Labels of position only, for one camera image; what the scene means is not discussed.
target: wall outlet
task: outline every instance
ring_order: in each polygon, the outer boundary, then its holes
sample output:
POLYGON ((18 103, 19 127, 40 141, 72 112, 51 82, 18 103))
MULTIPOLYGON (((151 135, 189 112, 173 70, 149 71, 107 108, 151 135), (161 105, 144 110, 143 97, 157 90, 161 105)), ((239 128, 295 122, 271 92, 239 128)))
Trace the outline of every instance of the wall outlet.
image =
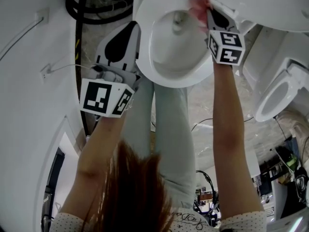
POLYGON ((52 66, 50 64, 47 64, 41 71, 41 80, 43 83, 46 83, 47 79, 52 75, 50 73, 52 66))
POLYGON ((43 21, 40 22, 37 27, 42 27, 46 24, 48 24, 49 21, 49 8, 41 9, 35 13, 35 20, 41 21, 43 18, 43 21))

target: floor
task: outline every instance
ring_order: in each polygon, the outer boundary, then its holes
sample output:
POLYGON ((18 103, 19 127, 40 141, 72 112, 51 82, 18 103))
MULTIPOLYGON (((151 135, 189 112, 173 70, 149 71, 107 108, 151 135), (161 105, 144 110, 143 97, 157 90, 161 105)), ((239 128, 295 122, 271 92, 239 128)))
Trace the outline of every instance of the floor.
MULTIPOLYGON (((84 25, 82 36, 82 65, 90 67, 95 62, 95 51, 99 42, 116 27, 130 21, 132 18, 127 17, 120 21, 107 25, 84 25)), ((246 35, 247 53, 253 45, 261 26, 256 26, 246 35)), ((251 118, 252 106, 251 96, 252 90, 241 75, 241 69, 234 68, 235 80, 239 97, 243 109, 244 120, 251 118)), ((87 77, 87 70, 82 69, 82 77, 87 77)), ((213 95, 214 95, 214 78, 209 76, 201 83, 189 88, 188 109, 190 126, 206 119, 212 118, 213 111, 213 95)), ((90 129, 93 127, 93 117, 87 116, 90 129)), ((155 111, 152 112, 152 121, 155 123, 155 111)), ((197 125, 192 132, 196 157, 197 168, 205 170, 214 165, 212 151, 212 121, 205 121, 197 125)), ((283 128, 285 135, 289 135, 287 128, 283 128)), ((274 120, 263 123, 256 122, 254 119, 245 123, 245 148, 246 150, 254 149, 259 163, 263 163, 274 156, 271 148, 279 145, 284 140, 282 131, 274 120)))

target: jeans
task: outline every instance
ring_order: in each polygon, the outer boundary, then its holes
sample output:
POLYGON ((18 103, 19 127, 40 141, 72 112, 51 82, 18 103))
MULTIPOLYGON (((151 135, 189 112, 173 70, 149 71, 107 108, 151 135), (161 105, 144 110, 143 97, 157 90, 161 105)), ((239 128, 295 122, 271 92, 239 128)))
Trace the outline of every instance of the jeans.
POLYGON ((150 155, 150 118, 155 93, 155 153, 173 207, 192 208, 196 189, 195 152, 188 122, 186 88, 168 88, 144 78, 133 95, 122 138, 139 157, 150 155))

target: white shirt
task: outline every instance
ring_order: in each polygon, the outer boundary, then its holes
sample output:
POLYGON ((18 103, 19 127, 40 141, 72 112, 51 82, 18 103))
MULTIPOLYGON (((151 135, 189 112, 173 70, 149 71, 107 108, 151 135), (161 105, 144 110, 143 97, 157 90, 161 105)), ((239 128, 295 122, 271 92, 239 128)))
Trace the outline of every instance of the white shirt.
MULTIPOLYGON (((84 221, 67 213, 58 213, 52 222, 50 232, 80 232, 84 221)), ((86 224, 84 231, 89 231, 86 224)), ((266 214, 264 211, 237 215, 221 222, 220 231, 266 232, 266 214)), ((199 213, 185 208, 178 208, 174 215, 171 232, 218 232, 208 225, 199 213)))

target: white toilet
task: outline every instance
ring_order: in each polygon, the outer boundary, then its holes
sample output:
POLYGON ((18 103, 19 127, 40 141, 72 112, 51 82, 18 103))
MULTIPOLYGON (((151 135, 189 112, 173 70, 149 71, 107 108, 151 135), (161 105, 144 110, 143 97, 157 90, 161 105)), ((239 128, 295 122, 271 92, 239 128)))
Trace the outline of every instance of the white toilet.
POLYGON ((291 104, 309 116, 309 36, 264 27, 243 67, 262 122, 291 104))
POLYGON ((136 63, 162 86, 192 86, 213 72, 207 36, 189 8, 188 0, 143 0, 137 11, 141 39, 136 63))
MULTIPOLYGON (((288 1, 211 0, 235 20, 243 34, 256 23, 309 31, 309 0, 288 1)), ((162 86, 188 87, 213 72, 206 34, 197 30, 198 22, 187 14, 188 9, 188 0, 134 0, 133 20, 141 28, 136 63, 147 78, 162 86)))

